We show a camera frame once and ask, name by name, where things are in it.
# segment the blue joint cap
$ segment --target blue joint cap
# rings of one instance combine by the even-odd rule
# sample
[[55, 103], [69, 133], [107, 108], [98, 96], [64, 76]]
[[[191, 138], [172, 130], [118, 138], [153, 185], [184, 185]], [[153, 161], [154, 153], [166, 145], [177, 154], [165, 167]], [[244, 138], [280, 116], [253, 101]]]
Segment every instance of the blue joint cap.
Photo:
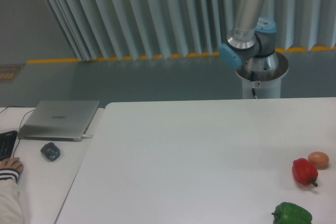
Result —
[[219, 47], [219, 56], [230, 68], [239, 68], [243, 65], [239, 56], [226, 44]]
[[274, 20], [265, 17], [259, 17], [258, 23], [256, 26], [256, 32], [263, 34], [272, 34], [276, 33], [277, 25]]

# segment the computer mouse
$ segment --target computer mouse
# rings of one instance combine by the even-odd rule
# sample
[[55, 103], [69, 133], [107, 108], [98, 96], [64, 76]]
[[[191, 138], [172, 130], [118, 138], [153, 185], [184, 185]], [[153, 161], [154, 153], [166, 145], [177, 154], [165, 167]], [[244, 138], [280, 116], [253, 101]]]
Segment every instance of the computer mouse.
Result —
[[57, 148], [57, 146], [53, 142], [45, 144], [42, 147], [41, 152], [50, 161], [56, 160], [59, 157], [59, 155], [61, 155], [61, 151], [59, 150], [59, 148]]

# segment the silver laptop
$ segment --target silver laptop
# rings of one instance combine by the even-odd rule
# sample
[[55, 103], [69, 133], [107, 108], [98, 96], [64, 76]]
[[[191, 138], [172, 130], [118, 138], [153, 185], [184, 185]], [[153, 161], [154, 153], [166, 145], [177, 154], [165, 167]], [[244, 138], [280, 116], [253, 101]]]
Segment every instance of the silver laptop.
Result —
[[41, 101], [18, 133], [33, 140], [81, 141], [99, 101]]

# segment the sleeve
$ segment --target sleeve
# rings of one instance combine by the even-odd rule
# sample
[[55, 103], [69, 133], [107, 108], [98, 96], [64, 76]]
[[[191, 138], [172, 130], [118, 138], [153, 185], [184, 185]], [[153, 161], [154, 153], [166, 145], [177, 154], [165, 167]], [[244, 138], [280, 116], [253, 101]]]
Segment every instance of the sleeve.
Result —
[[0, 223], [23, 224], [24, 217], [19, 201], [19, 188], [16, 184], [18, 172], [0, 169]]

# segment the laptop logo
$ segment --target laptop logo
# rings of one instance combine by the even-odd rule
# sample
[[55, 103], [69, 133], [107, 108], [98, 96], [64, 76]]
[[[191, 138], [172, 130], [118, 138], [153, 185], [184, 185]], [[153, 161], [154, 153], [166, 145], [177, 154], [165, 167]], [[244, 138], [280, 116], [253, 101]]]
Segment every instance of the laptop logo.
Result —
[[65, 119], [67, 118], [65, 115], [53, 115], [51, 118], [56, 118], [56, 119]]

